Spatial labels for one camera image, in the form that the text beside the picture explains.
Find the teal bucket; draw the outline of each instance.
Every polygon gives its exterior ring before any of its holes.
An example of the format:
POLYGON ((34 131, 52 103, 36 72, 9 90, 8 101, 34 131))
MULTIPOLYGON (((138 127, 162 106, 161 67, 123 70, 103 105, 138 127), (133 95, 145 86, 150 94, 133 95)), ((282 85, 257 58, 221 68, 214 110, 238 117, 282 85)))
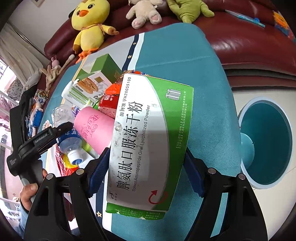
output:
POLYGON ((279 183, 292 153, 292 131, 284 111, 272 100, 258 97, 239 113, 242 173, 257 189, 279 183))

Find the white bottle cap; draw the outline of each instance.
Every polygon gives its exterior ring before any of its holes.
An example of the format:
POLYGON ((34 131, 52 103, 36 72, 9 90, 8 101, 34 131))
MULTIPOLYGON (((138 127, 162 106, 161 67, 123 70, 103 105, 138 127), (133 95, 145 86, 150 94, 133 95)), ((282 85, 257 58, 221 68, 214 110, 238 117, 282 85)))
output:
POLYGON ((79 149, 70 151, 67 156, 72 165, 78 165, 84 161, 79 149))

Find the green plush toy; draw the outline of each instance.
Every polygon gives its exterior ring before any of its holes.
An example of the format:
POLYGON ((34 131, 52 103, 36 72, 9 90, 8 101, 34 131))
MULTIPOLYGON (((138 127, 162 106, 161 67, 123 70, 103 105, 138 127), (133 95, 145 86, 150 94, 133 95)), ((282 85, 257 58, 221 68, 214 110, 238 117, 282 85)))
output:
POLYGON ((167 3, 172 12, 184 23, 194 22, 200 12, 208 18, 215 15, 201 0, 167 0, 167 3))

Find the yellow chick plush toy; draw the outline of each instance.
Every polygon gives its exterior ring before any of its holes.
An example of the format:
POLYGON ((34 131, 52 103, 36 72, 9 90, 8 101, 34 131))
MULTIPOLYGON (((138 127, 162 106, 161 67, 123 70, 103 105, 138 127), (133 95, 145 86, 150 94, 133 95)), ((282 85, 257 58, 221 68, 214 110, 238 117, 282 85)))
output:
POLYGON ((77 35, 73 50, 79 54, 81 61, 87 55, 98 50, 104 42, 104 34, 117 35, 114 27, 102 25, 107 19, 110 11, 110 4, 107 0, 82 0, 72 15, 72 27, 80 30, 77 35))

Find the metal screw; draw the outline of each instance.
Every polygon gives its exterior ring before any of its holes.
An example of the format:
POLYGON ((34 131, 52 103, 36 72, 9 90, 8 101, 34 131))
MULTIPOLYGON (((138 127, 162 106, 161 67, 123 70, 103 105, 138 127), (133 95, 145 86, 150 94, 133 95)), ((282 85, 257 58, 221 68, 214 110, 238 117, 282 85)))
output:
POLYGON ((47 174, 46 179, 50 180, 54 177, 54 175, 52 173, 47 174))
POLYGON ((210 174, 215 174, 216 173, 216 170, 214 168, 209 168, 207 170, 210 174))
POLYGON ((240 180, 245 180, 246 179, 246 176, 242 173, 239 174, 239 179, 240 180))
POLYGON ((79 168, 78 170, 76 170, 77 175, 81 175, 83 173, 84 173, 84 170, 82 168, 79 168))

